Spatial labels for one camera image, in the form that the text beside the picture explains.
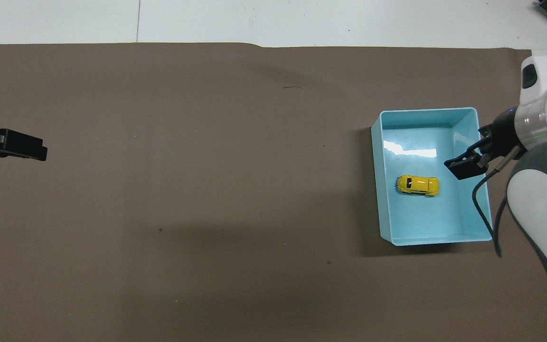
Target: light blue bin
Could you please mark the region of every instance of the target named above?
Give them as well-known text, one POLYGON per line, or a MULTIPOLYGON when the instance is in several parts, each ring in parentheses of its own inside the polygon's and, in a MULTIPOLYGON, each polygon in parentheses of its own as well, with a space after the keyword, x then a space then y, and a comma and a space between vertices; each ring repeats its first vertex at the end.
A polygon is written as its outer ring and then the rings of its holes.
MULTIPOLYGON (((396 246, 491 239, 472 203, 472 189, 484 176, 459 181, 443 164, 480 139, 474 108, 383 111, 371 136, 382 238, 396 246), (440 193, 401 193, 401 175, 437 177, 440 193)), ((486 184, 477 199, 490 222, 486 184)))

